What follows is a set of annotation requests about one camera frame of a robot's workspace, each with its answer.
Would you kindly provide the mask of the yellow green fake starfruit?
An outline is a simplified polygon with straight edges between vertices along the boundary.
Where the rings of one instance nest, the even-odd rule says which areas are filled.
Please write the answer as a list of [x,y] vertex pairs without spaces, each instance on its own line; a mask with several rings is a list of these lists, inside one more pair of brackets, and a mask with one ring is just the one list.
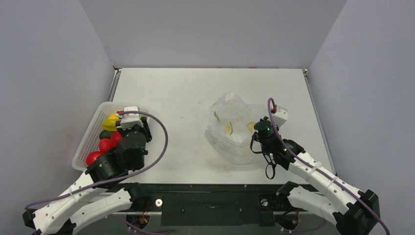
[[106,131],[116,132],[120,127],[120,122],[121,119],[107,119],[101,123],[101,126]]

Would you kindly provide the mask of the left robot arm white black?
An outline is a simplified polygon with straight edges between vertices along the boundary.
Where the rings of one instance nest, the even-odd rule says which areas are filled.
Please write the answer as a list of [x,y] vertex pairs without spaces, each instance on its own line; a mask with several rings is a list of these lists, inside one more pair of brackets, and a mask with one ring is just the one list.
[[152,139],[147,117],[141,116],[139,123],[119,133],[121,140],[116,147],[100,155],[60,196],[40,209],[27,208],[22,214],[25,226],[36,235],[75,235],[112,213],[143,209],[146,197],[139,183],[127,183],[117,192],[92,201],[127,179],[130,171],[144,167],[146,144]]

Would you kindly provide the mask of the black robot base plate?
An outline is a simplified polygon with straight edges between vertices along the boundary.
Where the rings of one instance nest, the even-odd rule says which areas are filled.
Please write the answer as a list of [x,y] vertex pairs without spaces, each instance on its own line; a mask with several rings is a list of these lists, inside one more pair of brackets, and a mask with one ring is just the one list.
[[298,209],[277,196],[281,184],[142,184],[138,208],[119,212],[137,227],[274,225]]

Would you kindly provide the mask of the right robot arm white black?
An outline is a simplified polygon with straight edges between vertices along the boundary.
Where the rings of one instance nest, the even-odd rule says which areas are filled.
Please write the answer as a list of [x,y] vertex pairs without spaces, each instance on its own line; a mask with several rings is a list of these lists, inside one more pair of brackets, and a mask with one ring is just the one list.
[[335,225],[342,235],[368,235],[379,222],[379,198],[373,191],[362,191],[335,176],[295,141],[282,139],[266,117],[251,128],[252,142],[260,143],[260,153],[272,166],[281,166],[320,192],[287,182],[277,191],[280,208],[309,211]]

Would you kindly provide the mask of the clear plastic bag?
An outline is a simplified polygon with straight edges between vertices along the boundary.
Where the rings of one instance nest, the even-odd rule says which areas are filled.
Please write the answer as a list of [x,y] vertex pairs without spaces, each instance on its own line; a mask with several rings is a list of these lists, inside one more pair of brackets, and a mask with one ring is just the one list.
[[263,104],[247,104],[235,93],[223,94],[208,110],[205,137],[220,158],[234,165],[261,161],[250,149],[254,125],[267,116]]

